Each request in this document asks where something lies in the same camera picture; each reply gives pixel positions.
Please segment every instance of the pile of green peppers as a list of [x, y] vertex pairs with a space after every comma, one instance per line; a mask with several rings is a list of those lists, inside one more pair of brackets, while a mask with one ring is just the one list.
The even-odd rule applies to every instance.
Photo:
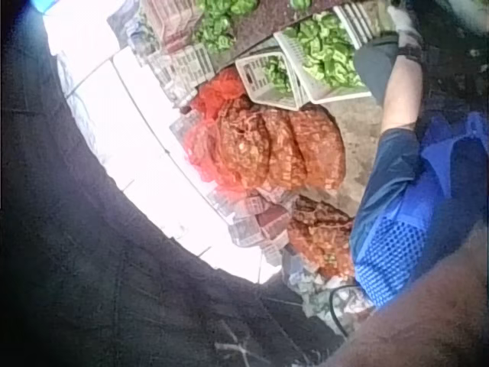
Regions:
[[235, 43], [232, 18], [247, 15], [256, 9], [258, 0], [198, 0], [204, 17], [194, 33], [194, 42], [202, 42], [207, 51], [217, 54]]
[[306, 55], [303, 68], [314, 79], [331, 87], [362, 85], [353, 66], [355, 49], [336, 15], [315, 14], [284, 33], [299, 42]]
[[292, 92], [287, 67], [282, 57], [269, 56], [265, 64], [265, 74], [280, 93]]

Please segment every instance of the skin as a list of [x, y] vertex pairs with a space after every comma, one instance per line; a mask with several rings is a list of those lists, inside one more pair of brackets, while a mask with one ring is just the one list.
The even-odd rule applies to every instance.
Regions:
[[[419, 46], [407, 34], [399, 34], [399, 46]], [[399, 56], [394, 64], [384, 100], [384, 116], [381, 132], [390, 128], [413, 130], [419, 117], [423, 96], [423, 71], [421, 66], [405, 56]]]

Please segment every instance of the gray pants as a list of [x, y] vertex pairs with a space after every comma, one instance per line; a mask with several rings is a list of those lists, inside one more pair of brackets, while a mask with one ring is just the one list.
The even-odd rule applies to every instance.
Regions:
[[389, 35], [365, 44], [354, 58], [355, 69], [379, 105], [384, 97], [397, 57], [397, 36]]

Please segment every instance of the blue mesh fabric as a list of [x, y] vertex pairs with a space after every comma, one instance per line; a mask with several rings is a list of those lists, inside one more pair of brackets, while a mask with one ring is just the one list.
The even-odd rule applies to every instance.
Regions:
[[358, 282], [377, 307], [406, 284], [425, 243], [426, 234], [421, 229], [382, 219], [364, 256], [355, 264]]

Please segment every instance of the gray sleeve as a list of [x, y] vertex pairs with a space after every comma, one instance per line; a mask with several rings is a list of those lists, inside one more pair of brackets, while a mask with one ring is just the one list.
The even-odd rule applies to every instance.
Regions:
[[393, 199], [404, 193], [418, 171], [419, 142], [414, 132], [393, 128], [383, 133], [350, 236], [354, 261], [377, 217]]

